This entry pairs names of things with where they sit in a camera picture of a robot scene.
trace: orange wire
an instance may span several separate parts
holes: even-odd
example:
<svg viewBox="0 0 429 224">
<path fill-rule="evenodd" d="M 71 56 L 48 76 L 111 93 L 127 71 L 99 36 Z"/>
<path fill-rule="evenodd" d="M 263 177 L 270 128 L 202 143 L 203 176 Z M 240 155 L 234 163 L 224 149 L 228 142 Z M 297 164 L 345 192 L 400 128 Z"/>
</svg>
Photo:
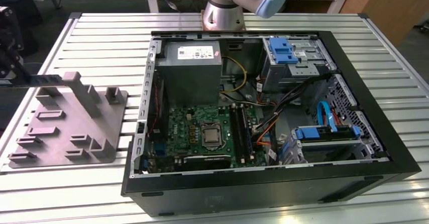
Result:
<svg viewBox="0 0 429 224">
<path fill-rule="evenodd" d="M 275 124 L 277 120 L 279 120 L 279 119 L 277 118 L 277 119 L 274 120 L 274 122 L 270 124 L 270 126 L 267 127 L 267 129 L 266 129 L 266 130 L 263 131 L 263 133 L 261 134 L 261 136 L 259 136 L 259 138 L 258 138 L 258 141 L 257 141 L 258 145 L 259 145 L 261 143 L 263 143 L 263 142 L 261 142 L 261 139 L 262 139 L 263 135 L 266 135 L 266 133 L 267 133 L 267 131 L 270 130 L 270 128 L 273 127 L 273 125 Z"/>
<path fill-rule="evenodd" d="M 338 125 L 342 124 L 341 119 L 339 119 L 337 113 L 335 113 L 333 110 L 331 110 L 330 112 L 331 112 L 333 115 L 334 115 L 334 120 L 335 120 L 337 124 L 338 124 Z"/>
</svg>

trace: green motherboard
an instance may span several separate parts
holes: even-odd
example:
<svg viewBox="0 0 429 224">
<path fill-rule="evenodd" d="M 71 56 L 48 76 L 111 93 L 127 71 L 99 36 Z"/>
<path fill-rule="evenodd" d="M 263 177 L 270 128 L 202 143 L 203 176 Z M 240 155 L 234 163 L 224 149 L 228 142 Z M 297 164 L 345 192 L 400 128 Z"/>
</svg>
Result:
<svg viewBox="0 0 429 224">
<path fill-rule="evenodd" d="M 246 108 L 246 117 L 248 126 L 257 124 L 253 106 Z M 170 109 L 168 118 L 167 156 L 230 155 L 232 157 L 231 168 L 266 166 L 263 149 L 255 151 L 254 159 L 246 163 L 235 158 L 228 106 L 175 107 Z M 204 137 L 204 129 L 212 129 L 214 127 L 219 129 L 222 136 L 214 138 L 206 132 Z M 218 140 L 219 145 L 215 147 L 204 145 L 208 138 Z"/>
</svg>

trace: blue drive bracket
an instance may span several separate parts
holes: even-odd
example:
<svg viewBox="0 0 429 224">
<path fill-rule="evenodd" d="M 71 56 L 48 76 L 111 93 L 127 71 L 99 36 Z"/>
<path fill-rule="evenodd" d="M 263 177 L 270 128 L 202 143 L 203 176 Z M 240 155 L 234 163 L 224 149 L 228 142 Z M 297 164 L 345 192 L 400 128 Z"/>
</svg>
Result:
<svg viewBox="0 0 429 224">
<path fill-rule="evenodd" d="M 294 47 L 286 38 L 270 38 L 270 48 L 277 64 L 297 64 L 299 62 L 294 55 Z"/>
</svg>

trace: blue plastic clip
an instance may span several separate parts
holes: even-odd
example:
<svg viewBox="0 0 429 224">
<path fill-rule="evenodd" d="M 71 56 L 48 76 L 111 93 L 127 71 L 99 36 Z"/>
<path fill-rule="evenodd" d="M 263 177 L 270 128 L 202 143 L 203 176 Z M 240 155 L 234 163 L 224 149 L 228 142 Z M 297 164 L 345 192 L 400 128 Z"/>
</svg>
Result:
<svg viewBox="0 0 429 224">
<path fill-rule="evenodd" d="M 337 126 L 334 121 L 334 115 L 330 112 L 330 107 L 326 101 L 319 101 L 317 104 L 317 121 L 318 125 L 323 125 L 323 117 L 322 117 L 322 109 L 325 109 L 325 115 L 327 119 L 327 125 L 330 126 L 330 129 L 333 132 L 337 132 Z"/>
<path fill-rule="evenodd" d="M 289 44 L 286 38 L 270 38 L 270 47 L 277 64 L 298 63 L 298 58 L 293 53 L 294 47 Z"/>
<path fill-rule="evenodd" d="M 359 138 L 361 137 L 361 128 L 358 126 L 353 125 L 351 129 L 355 134 L 355 137 Z"/>
</svg>

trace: aluminum table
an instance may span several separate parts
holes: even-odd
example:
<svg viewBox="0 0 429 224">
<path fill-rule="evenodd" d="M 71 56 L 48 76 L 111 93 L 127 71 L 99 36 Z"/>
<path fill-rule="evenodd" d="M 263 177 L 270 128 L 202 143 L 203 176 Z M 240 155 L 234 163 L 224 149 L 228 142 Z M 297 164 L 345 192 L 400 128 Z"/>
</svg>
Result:
<svg viewBox="0 0 429 224">
<path fill-rule="evenodd" d="M 200 30 L 199 14 L 83 14 L 68 19 L 39 74 L 79 71 L 84 84 L 130 93 L 116 160 L 36 169 L 8 167 L 8 153 L 39 102 L 31 89 L 0 140 L 0 223 L 386 223 L 429 220 L 429 86 L 370 19 L 358 15 L 244 15 L 247 30 L 331 31 L 422 172 L 347 202 L 151 218 L 120 196 L 135 131 L 150 33 Z"/>
</svg>

